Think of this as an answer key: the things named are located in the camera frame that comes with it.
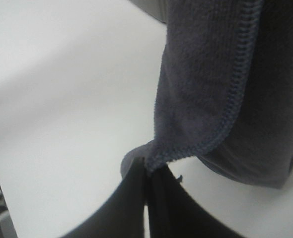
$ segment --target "black plastic object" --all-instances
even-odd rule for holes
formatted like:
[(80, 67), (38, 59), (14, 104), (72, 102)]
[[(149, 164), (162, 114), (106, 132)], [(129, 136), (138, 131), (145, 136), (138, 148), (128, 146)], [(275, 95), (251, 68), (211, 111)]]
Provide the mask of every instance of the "black plastic object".
[(130, 0), (142, 10), (155, 17), (161, 22), (166, 22), (167, 0)]
[(143, 238), (145, 182), (143, 159), (133, 160), (126, 177), (106, 203), (64, 238)]
[(147, 177), (143, 158), (135, 158), (108, 201), (63, 238), (143, 238), (145, 204), (151, 238), (242, 238), (200, 207), (167, 166)]

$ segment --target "white table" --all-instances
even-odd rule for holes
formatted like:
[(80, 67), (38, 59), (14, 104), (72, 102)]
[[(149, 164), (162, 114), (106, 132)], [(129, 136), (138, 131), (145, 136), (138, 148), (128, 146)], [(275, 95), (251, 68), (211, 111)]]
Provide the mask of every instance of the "white table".
[[(0, 0), (0, 183), (20, 238), (80, 224), (119, 184), (122, 157), (153, 138), (165, 35), (127, 0)], [(170, 167), (235, 230), (293, 238), (293, 176), (277, 191), (197, 159)]]

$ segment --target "towel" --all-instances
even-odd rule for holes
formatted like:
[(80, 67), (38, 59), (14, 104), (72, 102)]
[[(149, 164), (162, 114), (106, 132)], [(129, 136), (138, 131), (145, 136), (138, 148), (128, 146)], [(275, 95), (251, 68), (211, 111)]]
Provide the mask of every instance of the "towel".
[(197, 156), (238, 182), (280, 188), (293, 167), (293, 1), (169, 0), (149, 174)]

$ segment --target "gray microfiber cloth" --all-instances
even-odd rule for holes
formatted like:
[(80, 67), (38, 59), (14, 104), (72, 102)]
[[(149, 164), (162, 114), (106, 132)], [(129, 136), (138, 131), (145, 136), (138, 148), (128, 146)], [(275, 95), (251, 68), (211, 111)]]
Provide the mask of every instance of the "gray microfiber cloth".
[(213, 171), (281, 187), (293, 166), (293, 1), (169, 0), (149, 173), (197, 156)]

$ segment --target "gray cylindrical object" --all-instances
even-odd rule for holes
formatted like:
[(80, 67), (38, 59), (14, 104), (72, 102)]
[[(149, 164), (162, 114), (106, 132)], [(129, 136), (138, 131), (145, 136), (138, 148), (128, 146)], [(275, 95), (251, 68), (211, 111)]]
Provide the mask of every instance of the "gray cylindrical object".
[(166, 1), (167, 0), (131, 0), (131, 2), (142, 10), (162, 22), (166, 22)]

